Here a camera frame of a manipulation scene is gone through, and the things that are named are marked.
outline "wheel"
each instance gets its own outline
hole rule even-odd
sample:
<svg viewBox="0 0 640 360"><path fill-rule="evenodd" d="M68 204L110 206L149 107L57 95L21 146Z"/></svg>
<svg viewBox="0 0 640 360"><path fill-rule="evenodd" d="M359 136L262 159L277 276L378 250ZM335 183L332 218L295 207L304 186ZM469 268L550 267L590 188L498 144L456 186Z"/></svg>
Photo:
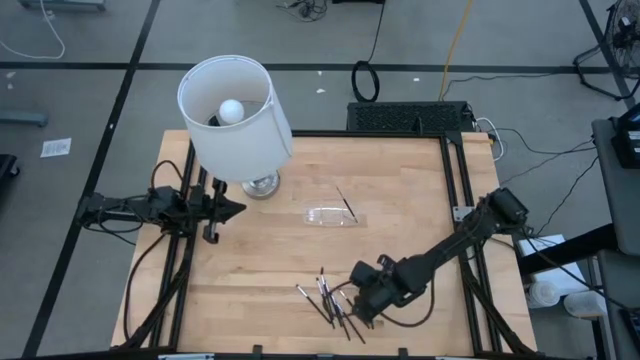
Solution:
<svg viewBox="0 0 640 360"><path fill-rule="evenodd" d="M14 178L14 177L16 177L16 176L20 175L20 168L14 165L14 166L13 166L13 169L11 169L11 172L9 172L9 175L10 175L12 178Z"/></svg>

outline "yellow cable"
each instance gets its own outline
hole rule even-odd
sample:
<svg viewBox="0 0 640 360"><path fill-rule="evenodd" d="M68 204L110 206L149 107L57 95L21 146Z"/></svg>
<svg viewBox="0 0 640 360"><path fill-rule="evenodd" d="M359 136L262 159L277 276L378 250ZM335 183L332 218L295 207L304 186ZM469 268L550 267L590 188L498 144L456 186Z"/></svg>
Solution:
<svg viewBox="0 0 640 360"><path fill-rule="evenodd" d="M462 20L460 20L460 25L458 25L456 36L453 38L453 42L451 43L451 47L449 48L447 62L444 64L444 73L442 74L442 84L440 85L440 95L438 95L438 101L444 100L442 98L442 95L444 93L444 86L447 83L447 71L449 71L449 64L451 63L451 59L453 58L453 50L456 48L456 44L458 43L460 35L462 35L464 24L467 23L467 18L469 17L469 12L471 11L471 4L473 4L473 0L468 0L467 7L464 9L464 15L462 15Z"/></svg>

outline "gray floor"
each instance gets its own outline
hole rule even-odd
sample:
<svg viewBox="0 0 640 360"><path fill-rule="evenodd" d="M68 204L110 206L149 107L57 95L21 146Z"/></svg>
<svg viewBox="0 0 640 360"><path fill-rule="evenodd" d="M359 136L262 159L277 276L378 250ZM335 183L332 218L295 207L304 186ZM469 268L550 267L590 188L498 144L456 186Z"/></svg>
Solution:
<svg viewBox="0 0 640 360"><path fill-rule="evenodd" d="M55 8L67 62L128 62L150 0L110 0L104 14ZM368 57L380 7L331 6L326 18L300 23L267 0L162 0L143 62L197 62L237 53L266 63L343 63ZM591 0L604 26L608 2ZM464 0L389 1L374 62L443 64ZM17 50L53 54L57 47L37 10L0 3L0 39ZM483 0L474 4L453 60L458 65L570 65L595 38L577 1ZM20 58L0 49L0 61ZM606 65L601 55L588 63ZM15 71L8 79L4 75ZM97 191L114 196L148 185L161 136L184 128L175 93L184 71L137 71ZM119 90L120 70L0 71L0 108L41 110L48 127L0 125L0 153L20 157L23 173L0 208L0 358L22 353L96 149ZM472 73L451 73L462 79ZM355 101L349 72L271 72L295 129L343 129ZM435 100L441 73L383 72L379 101ZM617 90L611 75L591 75ZM318 89L326 92L318 94ZM623 103L581 86L575 75L471 81L448 100L467 100L476 116L518 129L532 147L565 150L590 136L590 121L619 115ZM42 141L72 137L71 154L40 159ZM504 180L544 159L504 132ZM595 153L579 153L512 181L509 186L540 226ZM592 170L548 226L571 237L609 221L599 169ZM117 316L132 248L82 232L46 330L40 355L106 349ZM562 308L531 312L539 348L551 355L594 355L591 327Z"/></svg>

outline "clear plastic container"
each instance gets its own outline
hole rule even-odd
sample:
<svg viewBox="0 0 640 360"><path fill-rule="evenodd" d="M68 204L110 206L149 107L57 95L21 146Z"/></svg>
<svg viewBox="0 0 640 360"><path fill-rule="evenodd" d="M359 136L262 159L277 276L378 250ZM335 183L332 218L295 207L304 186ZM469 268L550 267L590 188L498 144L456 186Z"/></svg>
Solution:
<svg viewBox="0 0 640 360"><path fill-rule="evenodd" d="M304 213L304 223L314 226L356 226L357 218L342 200L329 200L310 204Z"/></svg>

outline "white cable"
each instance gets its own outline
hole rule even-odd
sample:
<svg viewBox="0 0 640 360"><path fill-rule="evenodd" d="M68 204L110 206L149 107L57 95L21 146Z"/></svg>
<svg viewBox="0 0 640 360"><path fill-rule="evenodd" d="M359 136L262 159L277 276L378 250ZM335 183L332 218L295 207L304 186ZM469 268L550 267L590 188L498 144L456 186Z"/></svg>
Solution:
<svg viewBox="0 0 640 360"><path fill-rule="evenodd" d="M495 125L493 125L491 120L489 120L487 118L477 118L476 119L476 121L480 121L480 120L484 120L484 121L488 122L489 126L491 126L491 131L493 131L494 134L496 134L496 139L498 141L498 146L500 146L500 155L498 155L497 158L493 158L493 161L498 161L498 160L502 159L502 156L504 155L504 147L502 146L502 140L500 140L500 134L498 134L498 130L496 130L496 127L495 127Z"/></svg>
<svg viewBox="0 0 640 360"><path fill-rule="evenodd" d="M62 39L60 39L60 36L58 35L58 32L56 32L56 29L53 27L53 24L51 23L51 20L49 19L49 16L47 15L47 11L44 9L44 0L40 0L40 7L42 8L42 15L44 15L44 20L47 22L47 24L49 24L49 27L51 28L51 32L53 32L53 35L56 37L56 39L58 39L58 42L60 43L60 46L62 47L62 50L60 51L60 55L58 55L58 56L34 56L34 55L21 53L19 51L15 51L12 48L10 48L9 46L7 46L7 44L2 42L2 40L0 40L0 45L2 45L3 48L5 48L7 51L9 51L11 53L14 53L14 54L16 54L18 56L26 57L26 58L29 58L29 59L58 60L58 59L62 58L62 56L64 56L64 53L67 50L67 48L64 46L64 42L62 41Z"/></svg>

